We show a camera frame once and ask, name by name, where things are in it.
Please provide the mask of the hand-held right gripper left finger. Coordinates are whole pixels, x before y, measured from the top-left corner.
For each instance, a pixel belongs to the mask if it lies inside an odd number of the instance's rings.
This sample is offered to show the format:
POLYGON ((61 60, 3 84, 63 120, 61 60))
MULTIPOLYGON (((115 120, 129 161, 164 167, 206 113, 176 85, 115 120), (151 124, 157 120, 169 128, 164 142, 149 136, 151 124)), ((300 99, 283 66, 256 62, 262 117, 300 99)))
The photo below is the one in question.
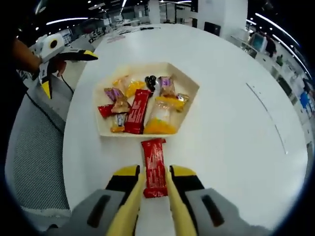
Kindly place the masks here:
POLYGON ((81 201, 61 227, 49 228, 49 236, 104 236, 114 217, 135 187, 140 166, 127 166, 115 172, 104 189, 81 201))

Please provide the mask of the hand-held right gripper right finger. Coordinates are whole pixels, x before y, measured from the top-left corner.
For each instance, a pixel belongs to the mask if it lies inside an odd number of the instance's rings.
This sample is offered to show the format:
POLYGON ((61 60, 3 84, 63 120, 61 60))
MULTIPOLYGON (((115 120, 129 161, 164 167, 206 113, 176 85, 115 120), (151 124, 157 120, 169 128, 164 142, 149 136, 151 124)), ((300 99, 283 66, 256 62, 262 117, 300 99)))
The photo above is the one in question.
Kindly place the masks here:
POLYGON ((265 227, 243 220, 238 208, 215 189, 205 188, 189 168, 169 167, 168 197, 178 236, 268 235, 265 227))

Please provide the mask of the person's left hand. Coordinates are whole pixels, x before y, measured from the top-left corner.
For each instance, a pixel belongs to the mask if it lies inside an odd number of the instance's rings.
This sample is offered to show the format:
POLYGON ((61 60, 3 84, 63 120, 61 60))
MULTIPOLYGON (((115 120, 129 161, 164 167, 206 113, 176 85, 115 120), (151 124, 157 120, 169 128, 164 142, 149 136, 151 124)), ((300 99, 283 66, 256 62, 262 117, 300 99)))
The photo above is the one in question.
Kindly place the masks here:
POLYGON ((57 77, 60 77, 66 69, 66 62, 60 58, 53 58, 50 60, 51 73, 57 73, 57 77))

